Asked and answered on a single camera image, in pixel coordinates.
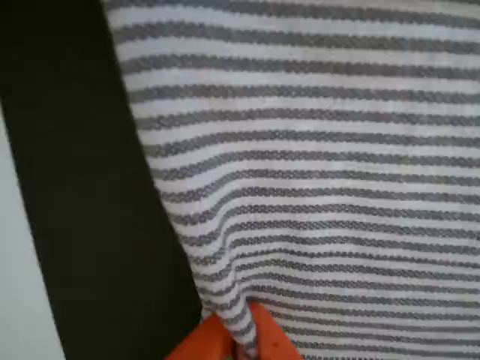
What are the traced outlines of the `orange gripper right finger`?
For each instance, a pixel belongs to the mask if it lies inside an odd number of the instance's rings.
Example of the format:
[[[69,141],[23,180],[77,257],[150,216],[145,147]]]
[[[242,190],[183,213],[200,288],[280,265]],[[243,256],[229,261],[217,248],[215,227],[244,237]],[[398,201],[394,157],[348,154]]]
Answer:
[[[256,325],[258,356],[261,360],[300,360],[300,353],[261,304],[250,303]]]

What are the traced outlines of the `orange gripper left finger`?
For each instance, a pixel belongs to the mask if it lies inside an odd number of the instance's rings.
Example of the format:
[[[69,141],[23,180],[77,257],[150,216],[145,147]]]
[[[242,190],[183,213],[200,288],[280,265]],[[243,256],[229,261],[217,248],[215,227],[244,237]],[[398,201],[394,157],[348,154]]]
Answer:
[[[234,340],[218,315],[200,323],[167,357],[167,360],[233,359]]]

